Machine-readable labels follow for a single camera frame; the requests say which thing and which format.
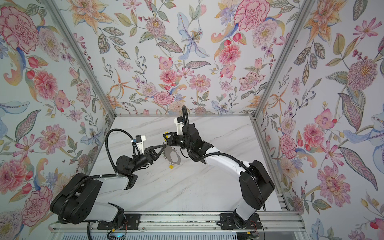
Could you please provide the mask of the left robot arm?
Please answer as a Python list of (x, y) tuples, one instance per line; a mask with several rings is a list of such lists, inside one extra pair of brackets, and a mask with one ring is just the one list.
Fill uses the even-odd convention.
[(51, 202), (50, 211), (61, 224), (104, 222), (109, 227), (121, 227), (126, 221), (125, 210), (111, 202), (99, 202), (98, 197), (131, 189), (138, 178), (134, 172), (152, 165), (165, 149), (166, 145), (162, 144), (145, 148), (138, 156), (120, 156), (114, 174), (76, 174)]

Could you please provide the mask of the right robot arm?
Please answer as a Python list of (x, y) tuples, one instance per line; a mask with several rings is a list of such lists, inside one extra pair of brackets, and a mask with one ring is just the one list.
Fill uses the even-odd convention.
[(176, 132), (163, 134), (168, 146), (184, 149), (194, 162), (219, 168), (239, 181), (242, 200), (233, 213), (233, 222), (244, 225), (256, 211), (265, 207), (275, 184), (260, 161), (243, 162), (221, 152), (202, 140), (195, 124), (176, 123), (176, 126)]

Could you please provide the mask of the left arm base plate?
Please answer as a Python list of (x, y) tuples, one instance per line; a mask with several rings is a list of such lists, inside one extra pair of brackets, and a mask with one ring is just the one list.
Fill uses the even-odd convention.
[(97, 230), (138, 230), (141, 214), (124, 214), (116, 216), (112, 222), (99, 222)]

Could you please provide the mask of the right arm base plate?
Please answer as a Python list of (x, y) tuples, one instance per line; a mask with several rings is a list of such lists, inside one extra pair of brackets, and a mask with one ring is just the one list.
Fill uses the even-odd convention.
[(222, 230), (261, 230), (262, 224), (258, 214), (253, 214), (248, 220), (243, 220), (236, 213), (220, 214), (216, 224)]

